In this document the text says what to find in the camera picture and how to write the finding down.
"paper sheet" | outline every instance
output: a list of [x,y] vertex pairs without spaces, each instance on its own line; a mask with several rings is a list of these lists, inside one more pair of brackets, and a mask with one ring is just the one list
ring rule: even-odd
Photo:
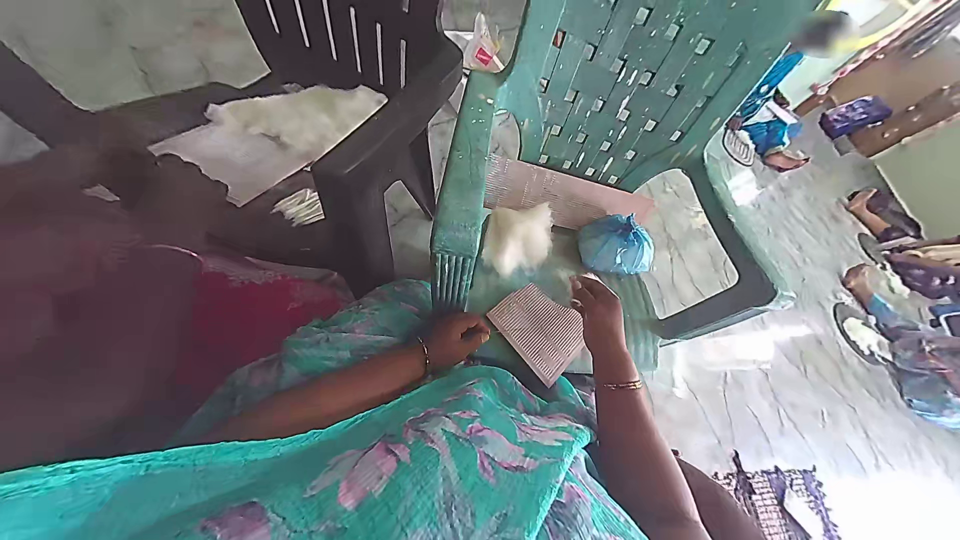
[[606,215],[636,214],[642,222],[654,207],[649,197],[628,193],[523,161],[490,156],[484,206],[520,210],[549,203],[554,225],[574,231]]
[[301,170],[312,158],[264,135],[250,135],[206,124],[149,147],[155,156],[175,154],[228,187],[227,200],[238,207]]
[[560,378],[584,348],[584,321],[530,283],[487,313],[527,365],[547,387]]

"green wall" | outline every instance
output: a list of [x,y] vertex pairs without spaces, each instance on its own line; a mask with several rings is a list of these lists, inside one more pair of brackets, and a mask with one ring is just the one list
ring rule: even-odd
[[874,163],[924,226],[924,236],[960,234],[960,121],[909,137]]

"cotton fluff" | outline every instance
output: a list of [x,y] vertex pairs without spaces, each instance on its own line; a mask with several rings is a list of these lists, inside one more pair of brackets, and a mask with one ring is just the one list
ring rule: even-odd
[[553,213],[543,203],[526,210],[495,209],[487,223],[482,259],[497,274],[508,277],[517,270],[535,270],[550,255]]
[[298,152],[318,158],[385,103],[385,95],[366,86],[353,90],[311,86],[291,94],[210,105],[206,117],[237,131],[278,138]]
[[890,342],[860,319],[847,318],[843,322],[843,330],[864,355],[890,357]]

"foot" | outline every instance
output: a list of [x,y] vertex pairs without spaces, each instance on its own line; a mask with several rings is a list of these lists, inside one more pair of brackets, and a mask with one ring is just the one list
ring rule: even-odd
[[861,189],[848,203],[847,210],[851,213],[857,213],[867,209],[867,202],[876,194],[876,189]]
[[869,270],[870,266],[867,264],[857,264],[850,270],[847,270],[847,274],[844,275],[841,281],[843,286],[849,290],[853,297],[863,306],[866,306],[870,297],[874,295],[874,291],[870,287],[870,282],[867,279],[867,272]]
[[776,154],[771,154],[763,158],[763,162],[767,166],[772,167],[780,172],[792,171],[803,167],[810,162],[810,158],[792,158],[787,156],[784,152],[776,152]]

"tied plastic bag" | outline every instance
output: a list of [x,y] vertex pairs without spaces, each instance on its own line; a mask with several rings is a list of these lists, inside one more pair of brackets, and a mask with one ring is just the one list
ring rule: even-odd
[[596,272],[639,274],[650,270],[654,241],[633,214],[608,215],[577,234],[580,259]]

